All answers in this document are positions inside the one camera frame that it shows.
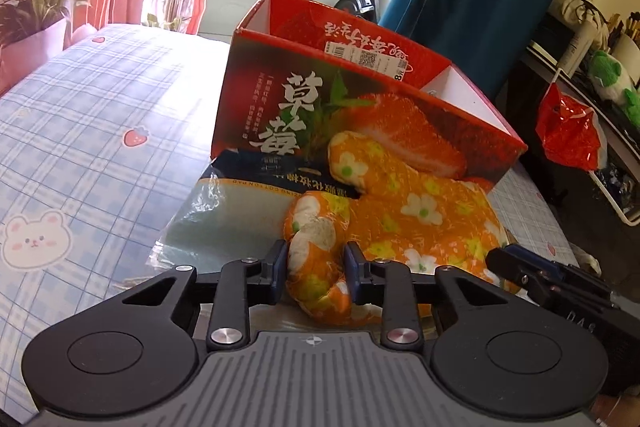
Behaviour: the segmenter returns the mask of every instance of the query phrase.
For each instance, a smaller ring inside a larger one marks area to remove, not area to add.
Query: orange floral fabric
[[[450,264],[500,284],[484,258],[506,245],[507,235],[479,185],[418,172],[354,132],[334,136],[328,159],[332,176],[362,196],[306,192],[287,213],[287,287],[311,317],[331,325],[379,320],[376,306],[351,303],[342,272],[348,241],[369,260],[393,259],[430,274]],[[430,314],[430,307],[420,306],[420,313]]]

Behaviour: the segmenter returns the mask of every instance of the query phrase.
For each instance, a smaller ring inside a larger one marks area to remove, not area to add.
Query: pink flower pot
[[[62,52],[66,19],[0,50],[0,95]]]

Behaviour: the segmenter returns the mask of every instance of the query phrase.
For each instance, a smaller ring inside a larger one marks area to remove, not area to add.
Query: silver bolt
[[[410,328],[396,328],[389,331],[386,337],[396,344],[411,344],[418,340],[418,333]]]
[[[219,328],[211,333],[211,340],[219,344],[235,344],[242,339],[242,333],[235,328]]]

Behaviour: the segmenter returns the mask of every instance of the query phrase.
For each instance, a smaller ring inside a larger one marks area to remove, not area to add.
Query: open box
[[[342,130],[367,134],[418,170],[485,188],[526,150],[445,57],[310,0],[259,0],[233,36],[212,158],[254,150],[292,155],[282,172],[317,166]]]

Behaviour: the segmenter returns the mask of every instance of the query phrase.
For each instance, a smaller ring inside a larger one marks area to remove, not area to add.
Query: circular black cover
[[[71,417],[104,417],[173,394],[194,371],[196,349],[185,331],[155,311],[96,306],[37,335],[22,357],[36,405]]]
[[[525,420],[588,407],[607,365],[591,333],[524,301],[465,311],[431,355],[437,380],[463,403]]]

